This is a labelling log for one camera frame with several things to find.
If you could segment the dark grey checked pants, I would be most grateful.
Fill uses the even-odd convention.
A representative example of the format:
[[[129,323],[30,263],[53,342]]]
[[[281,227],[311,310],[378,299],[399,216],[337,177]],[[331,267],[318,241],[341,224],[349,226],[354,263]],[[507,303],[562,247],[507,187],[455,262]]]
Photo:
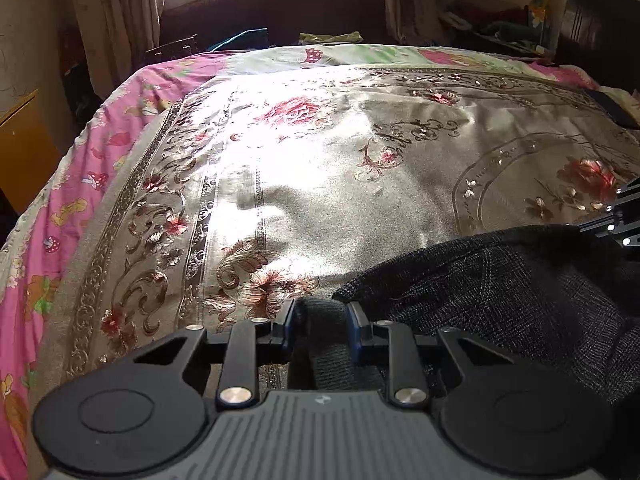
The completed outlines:
[[[312,383],[378,388],[347,347],[345,304],[432,336],[451,326],[569,374],[606,402],[639,397],[639,252],[571,226],[526,226],[410,252],[364,271],[329,300],[307,297]]]

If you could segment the pink cartoon print bedsheet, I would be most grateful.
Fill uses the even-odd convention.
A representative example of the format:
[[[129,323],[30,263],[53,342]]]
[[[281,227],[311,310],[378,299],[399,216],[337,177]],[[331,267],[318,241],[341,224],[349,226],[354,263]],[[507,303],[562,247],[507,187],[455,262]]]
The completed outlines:
[[[382,44],[201,53],[137,70],[93,114],[1,249],[2,478],[27,476],[27,393],[36,378],[44,323],[66,264],[144,127],[172,103],[229,68],[251,73],[344,64],[488,70],[597,88],[584,70],[571,65],[551,67],[462,49]]]

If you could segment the dark wooden headboard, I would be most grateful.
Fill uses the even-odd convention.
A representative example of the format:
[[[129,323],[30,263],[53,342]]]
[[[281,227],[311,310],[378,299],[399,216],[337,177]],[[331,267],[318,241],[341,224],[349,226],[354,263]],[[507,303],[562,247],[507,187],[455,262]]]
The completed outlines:
[[[639,1],[566,0],[555,61],[601,86],[639,90]]]

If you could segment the cluttered bedside table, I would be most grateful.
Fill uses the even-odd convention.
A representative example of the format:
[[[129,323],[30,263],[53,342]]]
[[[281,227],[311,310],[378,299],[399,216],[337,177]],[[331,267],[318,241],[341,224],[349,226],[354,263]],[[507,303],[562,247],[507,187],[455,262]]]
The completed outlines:
[[[528,6],[489,10],[456,1],[438,19],[451,47],[514,58],[550,55],[546,12],[538,18]]]

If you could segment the yellow green carton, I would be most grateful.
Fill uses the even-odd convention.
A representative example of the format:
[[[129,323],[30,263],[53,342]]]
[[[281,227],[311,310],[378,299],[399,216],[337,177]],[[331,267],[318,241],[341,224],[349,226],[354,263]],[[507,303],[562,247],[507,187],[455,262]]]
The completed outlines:
[[[527,9],[529,26],[533,29],[544,29],[550,9],[550,0],[529,0]]]

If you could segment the beige floral satin bedspread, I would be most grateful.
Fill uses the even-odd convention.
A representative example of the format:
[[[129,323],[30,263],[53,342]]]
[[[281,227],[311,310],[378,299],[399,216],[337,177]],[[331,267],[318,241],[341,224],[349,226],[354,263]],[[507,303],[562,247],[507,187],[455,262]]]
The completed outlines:
[[[419,474],[378,388],[312,383],[307,297],[434,245],[605,215],[639,177],[639,123],[601,90],[444,68],[337,66],[209,81],[146,128],[55,300],[38,403],[198,324],[220,334],[294,301],[291,352],[260,401],[225,411],[147,476],[35,479],[634,479],[639,398],[606,402],[595,474]],[[350,358],[348,333],[347,347]]]

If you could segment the yellow wooden cabinet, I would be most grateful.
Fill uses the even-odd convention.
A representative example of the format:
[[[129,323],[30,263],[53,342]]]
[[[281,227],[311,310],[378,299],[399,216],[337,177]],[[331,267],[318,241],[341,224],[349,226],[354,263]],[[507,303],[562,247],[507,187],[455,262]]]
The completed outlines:
[[[61,154],[41,115],[38,91],[1,116],[1,191],[22,214],[58,168]]]

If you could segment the right beige curtain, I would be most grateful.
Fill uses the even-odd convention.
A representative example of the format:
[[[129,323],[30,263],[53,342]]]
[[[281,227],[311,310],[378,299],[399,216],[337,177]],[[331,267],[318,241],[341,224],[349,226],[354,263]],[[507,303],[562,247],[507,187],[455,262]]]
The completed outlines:
[[[388,32],[400,44],[434,46],[445,42],[436,0],[385,0],[385,14]]]

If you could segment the beige curtain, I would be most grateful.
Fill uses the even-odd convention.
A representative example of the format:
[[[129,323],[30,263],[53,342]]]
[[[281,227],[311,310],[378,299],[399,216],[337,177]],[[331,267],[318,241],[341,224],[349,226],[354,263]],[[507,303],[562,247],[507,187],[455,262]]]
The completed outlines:
[[[160,45],[165,0],[72,0],[94,92],[107,98]]]
[[[445,42],[436,0],[385,0],[385,14],[388,32],[400,44],[434,46]]]

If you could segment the yellow green cloth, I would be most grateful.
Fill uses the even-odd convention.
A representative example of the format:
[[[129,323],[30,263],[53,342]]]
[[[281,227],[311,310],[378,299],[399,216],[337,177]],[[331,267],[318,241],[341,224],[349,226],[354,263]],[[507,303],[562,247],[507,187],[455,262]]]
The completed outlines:
[[[315,35],[301,32],[298,36],[300,46],[316,46],[317,44],[361,44],[363,38],[359,32],[348,32],[341,35]]]

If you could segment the blue rimmed dark bag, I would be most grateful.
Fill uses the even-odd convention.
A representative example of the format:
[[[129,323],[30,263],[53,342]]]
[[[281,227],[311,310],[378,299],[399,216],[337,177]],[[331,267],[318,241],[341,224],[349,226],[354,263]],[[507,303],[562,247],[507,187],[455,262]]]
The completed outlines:
[[[219,41],[206,48],[207,52],[243,51],[267,49],[270,46],[268,28],[259,27],[243,30],[238,34]]]

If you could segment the maroon padded window bench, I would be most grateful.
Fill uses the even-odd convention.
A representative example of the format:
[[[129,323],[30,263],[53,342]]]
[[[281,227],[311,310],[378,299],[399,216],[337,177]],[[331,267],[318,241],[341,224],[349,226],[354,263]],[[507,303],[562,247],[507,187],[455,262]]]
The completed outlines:
[[[390,41],[385,0],[196,0],[166,8],[160,42],[195,36],[200,49],[243,30],[264,28],[270,44],[292,46],[302,32],[338,36],[359,32],[370,44]]]

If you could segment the left beige curtain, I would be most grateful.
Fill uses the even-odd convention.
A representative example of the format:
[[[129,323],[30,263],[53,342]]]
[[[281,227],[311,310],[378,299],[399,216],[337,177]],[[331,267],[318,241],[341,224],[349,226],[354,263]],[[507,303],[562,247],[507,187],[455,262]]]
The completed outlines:
[[[94,92],[107,98],[160,45],[165,0],[72,0]]]

